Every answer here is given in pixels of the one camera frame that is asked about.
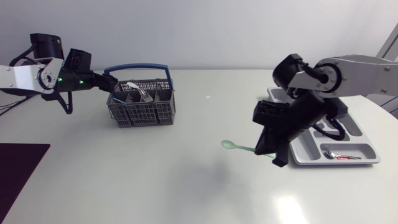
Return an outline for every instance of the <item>silver spoon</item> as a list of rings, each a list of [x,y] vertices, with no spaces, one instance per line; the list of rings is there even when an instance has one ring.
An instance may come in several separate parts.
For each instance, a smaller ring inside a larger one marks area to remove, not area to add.
[[[328,154],[328,156],[332,159],[336,159],[337,157],[346,157],[346,158],[350,158],[350,159],[362,159],[362,158],[356,157],[356,156],[337,155],[337,154],[332,153],[329,149],[326,150],[326,154]]]
[[[256,149],[253,149],[250,147],[235,145],[233,142],[231,142],[229,140],[222,140],[221,145],[226,149],[244,149],[244,150],[251,151],[251,152],[254,152],[256,150]],[[265,156],[275,158],[275,153],[265,154]]]
[[[128,85],[131,88],[137,89],[138,93],[141,95],[141,98],[145,102],[148,103],[148,102],[152,102],[154,100],[147,91],[140,89],[136,84],[134,84],[132,82],[127,82],[126,85]]]

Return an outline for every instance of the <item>cutlery basket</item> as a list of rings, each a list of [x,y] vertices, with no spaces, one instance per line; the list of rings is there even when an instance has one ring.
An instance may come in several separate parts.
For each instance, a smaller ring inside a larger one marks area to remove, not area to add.
[[[114,91],[109,94],[106,102],[111,118],[116,121],[120,128],[173,124],[175,114],[174,88],[168,66],[153,63],[133,63],[109,67],[104,70],[104,73],[109,74],[129,68],[163,69],[167,78],[119,81]],[[127,82],[135,83],[139,88],[147,91],[154,100],[145,102],[137,90],[132,90],[127,86]]]

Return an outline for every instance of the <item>green spoon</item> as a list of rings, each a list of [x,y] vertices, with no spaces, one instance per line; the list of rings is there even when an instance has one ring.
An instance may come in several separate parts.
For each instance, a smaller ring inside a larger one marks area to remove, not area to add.
[[[253,149],[250,147],[235,145],[233,142],[231,142],[229,140],[222,140],[221,145],[226,149],[244,149],[244,150],[251,151],[251,152],[254,152],[256,150],[256,149]],[[275,158],[275,153],[265,154],[265,156]]]

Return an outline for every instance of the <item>blue basket handle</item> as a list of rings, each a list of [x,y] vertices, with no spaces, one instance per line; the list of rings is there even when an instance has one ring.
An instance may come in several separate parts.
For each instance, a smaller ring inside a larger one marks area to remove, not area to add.
[[[167,81],[169,82],[169,87],[171,90],[174,90],[172,79],[170,77],[169,67],[167,65],[155,64],[155,63],[132,63],[125,65],[117,65],[109,68],[105,68],[104,73],[110,75],[110,72],[128,69],[128,68],[154,68],[154,69],[163,69],[166,72]]]

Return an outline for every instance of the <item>tabletop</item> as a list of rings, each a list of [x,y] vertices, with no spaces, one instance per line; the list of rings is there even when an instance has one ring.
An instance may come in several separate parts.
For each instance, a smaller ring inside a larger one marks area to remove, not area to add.
[[[397,223],[398,121],[343,98],[381,162],[277,167],[254,147],[272,70],[171,70],[171,126],[118,128],[106,92],[73,93],[74,112],[36,96],[0,117],[0,142],[49,143],[4,223]],[[119,80],[163,78],[157,70]]]

